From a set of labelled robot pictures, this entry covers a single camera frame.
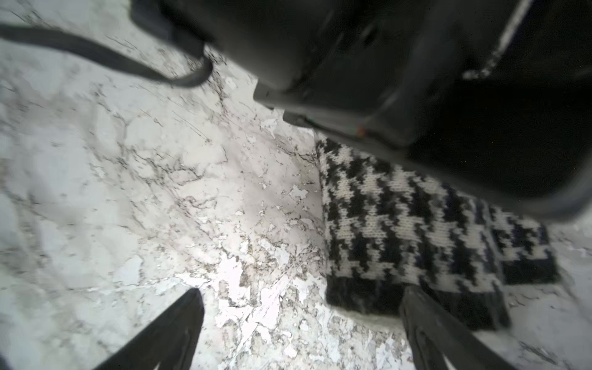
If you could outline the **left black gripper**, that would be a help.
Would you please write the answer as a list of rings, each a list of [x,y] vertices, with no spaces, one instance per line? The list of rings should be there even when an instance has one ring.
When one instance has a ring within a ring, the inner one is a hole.
[[[134,1],[313,129],[543,220],[591,209],[589,1]]]

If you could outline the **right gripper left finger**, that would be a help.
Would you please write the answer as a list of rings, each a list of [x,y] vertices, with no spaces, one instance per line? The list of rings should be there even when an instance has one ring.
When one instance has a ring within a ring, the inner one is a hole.
[[[98,369],[188,370],[204,323],[200,290],[191,288]]]

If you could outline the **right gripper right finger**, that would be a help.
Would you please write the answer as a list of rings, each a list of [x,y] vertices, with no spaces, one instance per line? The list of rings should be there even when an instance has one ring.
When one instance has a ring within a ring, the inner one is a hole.
[[[405,289],[399,312],[417,369],[514,369],[418,287]]]

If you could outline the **black white patterned knit scarf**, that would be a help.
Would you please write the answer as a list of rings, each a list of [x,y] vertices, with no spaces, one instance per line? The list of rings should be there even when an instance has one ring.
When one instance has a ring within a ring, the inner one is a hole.
[[[472,330],[510,326],[504,289],[560,279],[547,228],[326,137],[315,142],[328,304],[396,316],[421,288]]]

